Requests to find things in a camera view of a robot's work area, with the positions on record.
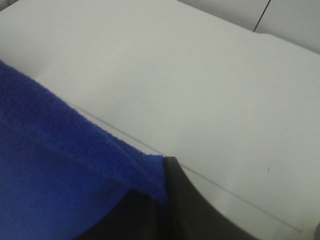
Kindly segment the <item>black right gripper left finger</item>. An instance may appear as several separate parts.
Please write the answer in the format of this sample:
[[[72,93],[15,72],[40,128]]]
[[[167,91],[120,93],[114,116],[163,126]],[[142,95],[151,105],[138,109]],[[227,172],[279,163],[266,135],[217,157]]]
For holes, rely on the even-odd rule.
[[[76,240],[174,240],[172,223],[149,196],[129,191],[117,206]]]

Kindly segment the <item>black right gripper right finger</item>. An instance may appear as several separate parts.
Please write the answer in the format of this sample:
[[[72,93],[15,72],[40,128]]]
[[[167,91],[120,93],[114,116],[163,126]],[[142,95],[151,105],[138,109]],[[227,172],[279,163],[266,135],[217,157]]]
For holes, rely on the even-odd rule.
[[[173,240],[316,240],[305,230],[224,189],[173,156],[164,159]]]

